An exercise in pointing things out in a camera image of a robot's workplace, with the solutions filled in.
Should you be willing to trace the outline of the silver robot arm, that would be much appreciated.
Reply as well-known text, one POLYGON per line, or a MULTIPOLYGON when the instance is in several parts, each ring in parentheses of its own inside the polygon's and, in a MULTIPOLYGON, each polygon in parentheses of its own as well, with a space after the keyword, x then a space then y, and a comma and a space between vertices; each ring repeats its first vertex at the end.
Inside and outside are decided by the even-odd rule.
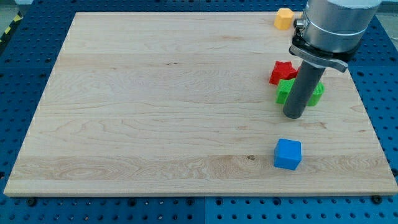
POLYGON ((345 72, 381 0, 308 0, 289 52, 316 68, 345 72))

